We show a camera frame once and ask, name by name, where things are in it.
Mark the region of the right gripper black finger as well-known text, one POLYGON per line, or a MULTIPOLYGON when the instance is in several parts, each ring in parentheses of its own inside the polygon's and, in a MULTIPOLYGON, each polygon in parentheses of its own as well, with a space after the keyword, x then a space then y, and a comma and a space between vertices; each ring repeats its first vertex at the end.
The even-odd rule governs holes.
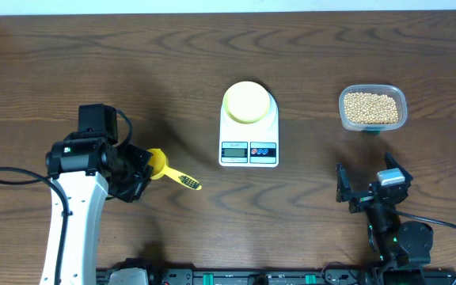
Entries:
POLYGON ((403 174, 404 178, 410 178, 410 174, 407 170, 405 170, 393 157, 390 152, 386 152, 384 154, 384 160, 387 169, 399 169, 403 174))
POLYGON ((336 202, 347 202, 351 199, 351 186, 349 183, 348 175, 341 163, 336 164, 336 202))

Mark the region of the yellow measuring scoop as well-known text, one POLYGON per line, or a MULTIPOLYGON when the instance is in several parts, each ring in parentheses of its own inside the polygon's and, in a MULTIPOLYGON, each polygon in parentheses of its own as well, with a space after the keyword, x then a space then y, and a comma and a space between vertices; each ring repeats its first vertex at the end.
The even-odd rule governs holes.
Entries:
POLYGON ((182 173, 181 171, 171 168, 169 166, 169 159, 161 149, 151 148, 147 151, 152 154, 149 161, 149 166, 153 167, 153 171, 150 176, 150 179, 152 181, 167 176, 178 184, 181 184, 182 186, 191 190, 199 191, 202 189, 202 184, 198 180, 185 173, 182 173))

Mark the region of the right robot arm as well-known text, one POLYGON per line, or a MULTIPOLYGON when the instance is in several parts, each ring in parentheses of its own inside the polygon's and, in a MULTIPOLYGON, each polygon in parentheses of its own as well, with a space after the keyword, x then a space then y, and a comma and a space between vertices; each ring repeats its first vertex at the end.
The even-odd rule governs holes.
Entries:
POLYGON ((433 229, 424 222, 402 222, 396 205, 408 197, 413 177, 390 153, 384 156, 386 169, 366 191, 352 191, 342 164, 336 165, 336 202, 348 203, 348 210, 367 216, 367 234, 371 248, 381 263, 363 269, 359 284, 424 284, 423 266, 431 262, 433 229))

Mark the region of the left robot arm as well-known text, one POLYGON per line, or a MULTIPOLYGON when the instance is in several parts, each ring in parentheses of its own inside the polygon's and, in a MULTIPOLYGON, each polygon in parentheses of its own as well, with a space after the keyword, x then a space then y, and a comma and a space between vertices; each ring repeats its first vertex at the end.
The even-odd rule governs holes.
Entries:
POLYGON ((131 203, 150 183, 151 153, 118 141, 121 114, 105 104, 80 106, 78 129, 47 153, 51 225, 42 284, 94 284, 105 200, 131 203))

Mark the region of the white digital kitchen scale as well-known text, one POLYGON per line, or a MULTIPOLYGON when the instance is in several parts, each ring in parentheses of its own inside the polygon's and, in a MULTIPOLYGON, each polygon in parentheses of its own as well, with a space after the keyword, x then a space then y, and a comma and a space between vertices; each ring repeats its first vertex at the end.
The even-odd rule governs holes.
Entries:
POLYGON ((275 168, 279 164, 279 109, 269 95, 268 114, 256 123, 233 121, 222 105, 218 144, 221 166, 275 168))

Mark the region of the yellow plastic bowl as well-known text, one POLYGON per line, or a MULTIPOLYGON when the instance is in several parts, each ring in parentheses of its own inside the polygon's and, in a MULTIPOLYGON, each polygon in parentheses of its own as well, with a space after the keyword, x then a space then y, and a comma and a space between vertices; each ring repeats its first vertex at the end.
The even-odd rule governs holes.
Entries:
POLYGON ((264 118, 270 109, 268 91, 255 82, 233 84, 223 96, 223 110, 233 121, 253 124, 264 118))

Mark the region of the green tape label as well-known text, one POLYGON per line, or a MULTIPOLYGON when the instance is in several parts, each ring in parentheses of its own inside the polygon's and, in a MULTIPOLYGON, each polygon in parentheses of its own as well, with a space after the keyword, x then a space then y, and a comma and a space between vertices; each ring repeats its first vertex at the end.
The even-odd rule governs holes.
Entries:
POLYGON ((380 135, 381 131, 380 130, 365 130, 363 133, 368 134, 368 135, 380 135))

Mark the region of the clear plastic container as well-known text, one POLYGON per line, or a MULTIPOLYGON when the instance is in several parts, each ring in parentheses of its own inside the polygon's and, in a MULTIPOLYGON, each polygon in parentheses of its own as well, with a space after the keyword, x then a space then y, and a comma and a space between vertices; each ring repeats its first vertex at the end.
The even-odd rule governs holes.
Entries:
POLYGON ((349 131, 391 131, 408 118, 405 95, 393 85, 350 85, 339 96, 339 110, 349 131))

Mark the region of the soybeans in container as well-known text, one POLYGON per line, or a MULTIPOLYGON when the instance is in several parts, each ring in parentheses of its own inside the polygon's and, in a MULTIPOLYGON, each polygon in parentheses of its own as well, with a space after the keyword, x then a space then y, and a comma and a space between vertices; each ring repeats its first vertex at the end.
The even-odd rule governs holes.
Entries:
POLYGON ((355 124, 395 124, 399 120, 396 101, 385 94, 348 93, 344 109, 355 124))

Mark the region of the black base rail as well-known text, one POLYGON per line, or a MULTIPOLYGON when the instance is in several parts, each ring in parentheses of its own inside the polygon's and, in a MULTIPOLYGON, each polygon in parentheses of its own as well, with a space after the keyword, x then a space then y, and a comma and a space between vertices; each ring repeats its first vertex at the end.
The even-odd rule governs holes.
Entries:
POLYGON ((311 284, 453 284, 456 273, 441 269, 423 270, 377 268, 358 269, 332 262, 318 269, 198 269, 155 266, 149 262, 128 259, 109 269, 98 269, 96 285, 311 285, 311 284))

